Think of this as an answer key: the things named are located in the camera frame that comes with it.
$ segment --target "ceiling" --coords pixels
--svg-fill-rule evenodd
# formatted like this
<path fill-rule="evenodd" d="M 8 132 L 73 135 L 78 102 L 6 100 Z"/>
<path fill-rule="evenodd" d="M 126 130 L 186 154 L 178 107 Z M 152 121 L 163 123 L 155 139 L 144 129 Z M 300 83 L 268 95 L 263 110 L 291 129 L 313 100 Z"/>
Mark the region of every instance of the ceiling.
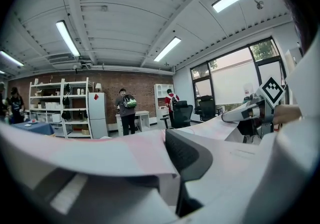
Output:
<path fill-rule="evenodd" d="M 56 28 L 64 20 L 81 56 L 96 65 L 171 71 L 173 66 L 268 20 L 287 14 L 281 0 L 240 0 L 216 13 L 217 0 L 15 0 L 0 34 L 0 70 L 14 78 L 72 69 L 75 59 Z M 173 37 L 181 42 L 160 62 L 155 57 Z"/>

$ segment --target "table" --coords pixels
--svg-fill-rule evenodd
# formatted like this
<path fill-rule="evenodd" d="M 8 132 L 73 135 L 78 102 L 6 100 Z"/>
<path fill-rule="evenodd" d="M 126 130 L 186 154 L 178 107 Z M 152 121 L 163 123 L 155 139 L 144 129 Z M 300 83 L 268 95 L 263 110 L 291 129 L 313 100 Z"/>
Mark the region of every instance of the table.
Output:
<path fill-rule="evenodd" d="M 16 123 L 16 124 L 13 124 L 12 126 L 22 130 L 33 132 L 36 134 L 53 135 L 55 133 L 51 124 L 47 122 L 38 122 L 38 123 L 32 124 L 31 126 L 25 126 L 26 124 L 28 124 L 28 122 Z"/>
<path fill-rule="evenodd" d="M 120 114 L 116 114 L 116 125 L 118 128 L 119 136 L 124 135 L 124 128 L 122 126 Z M 137 119 L 138 128 L 141 132 L 150 131 L 150 122 L 149 122 L 149 111 L 137 111 L 135 112 L 135 117 Z"/>

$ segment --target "green backpack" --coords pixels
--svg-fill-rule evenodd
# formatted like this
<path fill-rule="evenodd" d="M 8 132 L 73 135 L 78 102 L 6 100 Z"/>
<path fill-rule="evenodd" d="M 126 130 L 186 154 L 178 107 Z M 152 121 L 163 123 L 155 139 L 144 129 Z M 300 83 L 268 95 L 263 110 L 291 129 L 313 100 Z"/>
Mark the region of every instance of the green backpack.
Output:
<path fill-rule="evenodd" d="M 126 94 L 125 96 L 123 96 L 123 105 L 127 109 L 133 109 L 137 106 L 137 101 L 132 95 Z"/>

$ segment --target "brick wall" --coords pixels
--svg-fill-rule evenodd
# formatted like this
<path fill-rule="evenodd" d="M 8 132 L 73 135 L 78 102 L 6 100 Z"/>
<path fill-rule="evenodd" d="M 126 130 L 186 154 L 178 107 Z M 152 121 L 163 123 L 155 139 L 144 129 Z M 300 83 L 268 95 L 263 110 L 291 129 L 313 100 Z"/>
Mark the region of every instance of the brick wall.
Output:
<path fill-rule="evenodd" d="M 8 93 L 10 93 L 12 87 L 17 87 L 19 94 L 22 96 L 25 104 L 25 108 L 29 109 L 29 88 L 30 82 L 34 83 L 35 78 L 39 79 L 39 83 L 49 83 L 52 77 L 52 83 L 61 82 L 64 78 L 66 82 L 73 81 L 85 81 L 89 77 L 89 81 L 94 83 L 101 83 L 104 93 L 107 97 L 106 111 L 107 111 L 107 123 L 116 123 L 116 110 L 113 105 L 116 97 L 119 95 L 119 90 L 125 88 L 128 94 L 132 94 L 137 101 L 137 111 L 149 111 L 150 117 L 156 116 L 155 108 L 155 84 L 173 84 L 172 76 L 147 74 L 138 72 L 117 72 L 117 71 L 86 71 L 79 74 L 75 73 L 52 73 L 35 75 L 31 77 L 11 80 L 8 82 Z M 75 107 L 77 102 L 73 100 L 73 106 Z"/>

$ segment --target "white refrigerator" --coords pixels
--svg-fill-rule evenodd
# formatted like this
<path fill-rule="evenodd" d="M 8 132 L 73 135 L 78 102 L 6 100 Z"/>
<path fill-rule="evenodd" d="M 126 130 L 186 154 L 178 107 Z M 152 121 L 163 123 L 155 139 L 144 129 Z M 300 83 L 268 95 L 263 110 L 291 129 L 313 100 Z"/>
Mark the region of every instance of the white refrigerator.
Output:
<path fill-rule="evenodd" d="M 103 92 L 89 92 L 89 120 L 93 139 L 108 135 L 107 96 Z"/>

